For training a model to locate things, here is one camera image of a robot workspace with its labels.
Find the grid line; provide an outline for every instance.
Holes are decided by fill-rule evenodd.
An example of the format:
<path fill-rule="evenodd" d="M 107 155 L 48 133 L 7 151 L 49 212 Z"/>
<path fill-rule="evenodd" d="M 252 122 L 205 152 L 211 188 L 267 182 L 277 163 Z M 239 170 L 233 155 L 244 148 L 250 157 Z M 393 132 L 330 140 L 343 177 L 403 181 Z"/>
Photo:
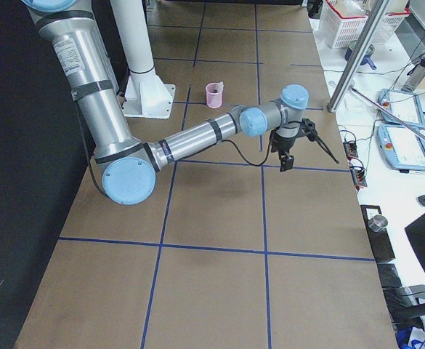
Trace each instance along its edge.
<path fill-rule="evenodd" d="M 183 62 L 206 62 L 206 63 L 231 63 L 231 64 L 264 64 L 257 62 L 246 62 L 239 60 L 197 60 L 191 58 L 165 58 L 165 57 L 154 57 L 154 60 L 181 60 Z"/>
<path fill-rule="evenodd" d="M 297 63 L 291 63 L 290 66 L 292 66 L 292 67 L 316 67 L 316 68 L 322 68 L 322 65 L 320 65 L 320 64 L 297 64 Z"/>
<path fill-rule="evenodd" d="M 171 175 L 171 182 L 170 182 L 170 189 L 169 189 L 169 197 L 167 198 L 167 205 L 166 205 L 166 213 L 163 218 L 163 226 L 162 226 L 162 234 L 161 234 L 161 240 L 158 245 L 158 253 L 155 260 L 155 268 L 154 268 L 154 276 L 153 276 L 153 282 L 151 284 L 151 290 L 149 294 L 149 302 L 147 304 L 147 310 L 146 310 L 146 319 L 145 319 L 145 326 L 142 332 L 142 339 L 141 339 L 141 349 L 145 348 L 146 344 L 146 336 L 147 336 L 147 328 L 149 327 L 149 320 L 150 320 L 150 314 L 151 314 L 151 308 L 153 306 L 153 300 L 154 300 L 154 292 L 155 292 L 155 283 L 157 281 L 157 275 L 159 271 L 159 265 L 161 264 L 161 255 L 162 255 L 162 247 L 163 247 L 163 237 L 165 236 L 166 232 L 166 225 L 167 225 L 167 218 L 169 216 L 169 210 L 170 210 L 170 203 L 171 203 L 171 194 L 174 189 L 174 181 L 175 181 L 175 175 L 177 173 L 177 163 L 174 165 L 174 171 Z"/>
<path fill-rule="evenodd" d="M 265 267 L 265 299 L 267 305 L 267 347 L 272 349 L 272 320 L 270 317 L 270 280 L 269 280 L 269 255 L 267 245 L 267 212 L 265 207 L 265 178 L 264 167 L 261 166 L 262 190 L 262 225 L 264 232 L 264 267 Z"/>
<path fill-rule="evenodd" d="M 195 27 L 188 25 L 161 25 L 161 24 L 149 24 L 148 27 L 159 27 L 159 28 L 188 28 L 188 29 L 217 29 L 223 31 L 255 31 L 256 29 L 245 29 L 245 28 L 221 28 L 221 27 Z M 287 31 L 285 29 L 258 29 L 258 31 L 266 31 L 266 32 L 277 32 L 277 33 L 305 33 L 312 34 L 311 31 Z"/>
<path fill-rule="evenodd" d="M 201 31 L 203 30 L 204 14 L 206 13 L 206 5 L 207 5 L 207 2 L 204 3 L 204 7 L 203 7 L 203 17 L 201 18 L 201 26 L 199 27 L 198 43 L 196 44 L 196 52 L 195 52 L 195 59 L 193 61 L 193 67 L 196 66 L 196 60 L 198 59 L 199 43 L 201 41 Z"/>
<path fill-rule="evenodd" d="M 248 167 L 252 167 L 252 165 L 250 164 L 246 164 L 246 163 L 240 163 L 240 162 L 226 162 L 226 161 L 203 161 L 203 160 L 187 160 L 187 159 L 182 159 L 179 160 L 179 162 L 189 162 L 192 164 L 210 164 L 210 165 L 227 165 L 227 166 L 248 166 Z M 268 165 L 268 164 L 264 164 L 262 165 L 262 167 L 267 167 L 267 168 L 276 168 L 279 169 L 280 166 L 279 165 Z M 293 169 L 298 169 L 301 171 L 321 171 L 321 172 L 341 172 L 341 173 L 350 173 L 348 169 L 324 169 L 324 168 L 317 168 L 317 167 L 293 167 Z"/>
<path fill-rule="evenodd" d="M 261 105 L 261 76 L 259 73 L 259 40 L 257 31 L 257 5 L 254 4 L 254 35 L 256 37 L 256 74 L 257 74 L 257 105 Z M 259 135 L 259 151 L 264 149 L 262 135 Z"/>
<path fill-rule="evenodd" d="M 282 252 L 282 251 L 267 251 L 258 249 L 233 249 L 229 247 L 212 247 L 212 246 L 196 246 L 196 245 L 180 245 L 180 244 L 159 244 L 155 242 L 141 242 L 141 241 L 124 241 L 124 240 L 110 240 L 103 238 L 78 238 L 70 236 L 59 237 L 61 241 L 73 242 L 89 242 L 93 244 L 121 244 L 132 246 L 152 246 L 166 249 L 191 249 L 197 251 L 210 251 L 210 252 L 228 252 L 228 253 L 241 253 L 241 254 L 262 254 L 268 256 L 283 256 L 283 257 L 300 257 L 300 258 L 316 258 L 321 260 L 352 260 L 358 262 L 375 262 L 373 258 L 367 257 L 353 257 L 353 256 L 338 256 L 333 254 L 310 254 L 310 253 L 296 253 L 296 252 Z"/>

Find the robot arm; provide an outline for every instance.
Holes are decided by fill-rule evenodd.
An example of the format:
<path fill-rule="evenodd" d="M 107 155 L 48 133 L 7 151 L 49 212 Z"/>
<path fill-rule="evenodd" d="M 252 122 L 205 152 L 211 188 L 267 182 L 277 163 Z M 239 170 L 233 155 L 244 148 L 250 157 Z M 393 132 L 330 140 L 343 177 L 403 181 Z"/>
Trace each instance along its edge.
<path fill-rule="evenodd" d="M 155 173 L 164 166 L 241 131 L 253 137 L 273 130 L 270 141 L 272 151 L 279 154 L 281 171 L 293 165 L 289 150 L 297 137 L 308 136 L 320 144 L 315 125 L 303 119 L 309 93 L 299 85 L 288 85 L 280 98 L 263 105 L 240 106 L 158 142 L 141 143 L 130 132 L 94 41 L 91 0 L 23 2 L 28 5 L 39 34 L 54 46 L 72 98 L 78 103 L 96 143 L 94 160 L 102 173 L 102 185 L 107 195 L 120 204 L 145 200 L 154 189 Z M 153 69 L 136 73 L 134 80 L 146 87 L 146 74 L 155 74 Z"/>

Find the metal bar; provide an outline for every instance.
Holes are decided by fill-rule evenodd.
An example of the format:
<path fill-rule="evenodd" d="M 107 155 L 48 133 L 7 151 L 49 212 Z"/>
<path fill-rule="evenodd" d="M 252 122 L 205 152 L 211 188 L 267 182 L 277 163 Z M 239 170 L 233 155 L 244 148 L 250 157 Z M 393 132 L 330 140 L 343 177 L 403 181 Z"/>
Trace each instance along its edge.
<path fill-rule="evenodd" d="M 363 95 L 362 93 L 360 93 L 359 91 L 357 91 L 354 87 L 351 87 L 351 90 L 353 92 L 355 92 L 356 94 L 358 94 L 359 96 L 361 96 L 362 98 L 364 98 L 365 100 L 369 101 L 371 104 L 373 104 L 374 106 L 376 106 L 379 110 L 383 111 L 385 114 L 388 114 L 398 124 L 403 125 L 406 129 L 409 129 L 411 132 L 414 132 L 418 137 L 420 137 L 423 140 L 425 140 L 425 136 L 423 134 L 421 134 L 418 130 L 414 129 L 412 126 L 406 124 L 403 120 L 397 118 L 391 111 L 389 111 L 388 109 L 385 109 L 384 107 L 382 107 L 377 102 L 375 102 L 375 101 L 371 100 L 369 97 Z"/>
<path fill-rule="evenodd" d="M 405 320 L 407 318 L 417 318 L 419 316 L 425 316 L 425 303 L 414 305 L 412 307 L 401 308 L 393 311 L 393 318 Z"/>
<path fill-rule="evenodd" d="M 359 68 L 361 61 L 367 52 L 367 48 L 371 44 L 372 38 L 375 35 L 377 27 L 381 24 L 381 20 L 385 15 L 389 2 L 390 0 L 377 0 L 373 5 L 372 12 L 369 14 L 367 22 L 364 25 L 364 29 L 357 40 L 357 45 L 351 54 L 339 83 L 336 85 L 335 92 L 328 103 L 328 111 L 331 113 L 336 112 L 341 100 L 343 100 L 343 96 L 351 84 L 352 77 L 354 76 L 357 68 Z"/>
<path fill-rule="evenodd" d="M 148 145 L 158 168 L 162 169 L 171 162 L 200 153 L 241 132 L 236 123 L 237 121 L 227 113 Z"/>
<path fill-rule="evenodd" d="M 70 17 L 75 13 L 73 11 L 90 15 Z M 30 13 L 35 22 L 44 18 L 41 12 L 30 9 Z M 102 81 L 107 81 L 109 76 L 93 35 L 96 22 L 92 18 L 90 0 L 77 1 L 68 11 L 58 12 L 56 16 L 43 24 L 39 35 L 52 42 L 70 88 L 77 92 L 88 86 L 101 87 Z M 95 89 L 93 93 L 78 99 L 78 106 L 96 143 L 96 159 L 119 153 L 139 143 L 131 135 L 112 88 Z"/>

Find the white pole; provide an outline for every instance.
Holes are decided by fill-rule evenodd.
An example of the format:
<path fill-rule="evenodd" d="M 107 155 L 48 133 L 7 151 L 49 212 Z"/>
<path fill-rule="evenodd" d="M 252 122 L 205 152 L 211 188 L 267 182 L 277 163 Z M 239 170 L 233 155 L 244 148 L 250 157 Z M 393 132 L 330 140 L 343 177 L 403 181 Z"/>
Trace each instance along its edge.
<path fill-rule="evenodd" d="M 166 119 L 170 115 L 175 87 L 164 86 L 155 74 L 142 0 L 110 0 L 110 4 L 131 77 L 124 113 Z"/>

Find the metal rod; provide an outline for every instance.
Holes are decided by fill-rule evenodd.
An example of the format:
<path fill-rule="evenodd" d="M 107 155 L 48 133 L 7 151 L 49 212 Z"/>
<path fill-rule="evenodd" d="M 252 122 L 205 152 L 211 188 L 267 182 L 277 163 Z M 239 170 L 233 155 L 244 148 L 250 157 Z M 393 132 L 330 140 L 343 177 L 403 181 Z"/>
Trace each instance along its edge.
<path fill-rule="evenodd" d="M 405 320 L 407 318 L 416 318 L 418 316 L 425 316 L 425 303 L 414 305 L 412 307 L 401 308 L 393 311 L 393 318 Z"/>
<path fill-rule="evenodd" d="M 331 113 L 336 112 L 341 100 L 343 100 L 343 96 L 351 84 L 352 77 L 354 76 L 357 68 L 359 68 L 361 61 L 371 44 L 372 38 L 375 35 L 377 27 L 381 24 L 381 20 L 385 15 L 389 2 L 390 0 L 375 1 L 372 12 L 369 14 L 367 22 L 364 25 L 364 29 L 357 40 L 356 47 L 352 52 L 343 74 L 336 85 L 335 92 L 328 103 L 328 111 Z"/>
<path fill-rule="evenodd" d="M 362 93 L 360 93 L 359 91 L 357 91 L 354 87 L 351 87 L 351 90 L 353 92 L 355 92 L 356 94 L 358 94 L 359 96 L 361 96 L 362 98 L 364 98 L 365 100 L 369 101 L 371 104 L 373 104 L 374 106 L 376 106 L 379 110 L 383 111 L 385 114 L 388 114 L 398 124 L 403 125 L 406 129 L 409 129 L 411 132 L 414 132 L 418 137 L 420 137 L 423 140 L 425 140 L 425 136 L 423 134 L 421 134 L 418 130 L 414 129 L 412 126 L 406 124 L 403 120 L 399 119 L 391 111 L 389 111 L 388 109 L 385 109 L 384 107 L 382 107 L 377 102 L 375 102 L 375 101 L 371 100 L 369 97 L 363 95 Z"/>

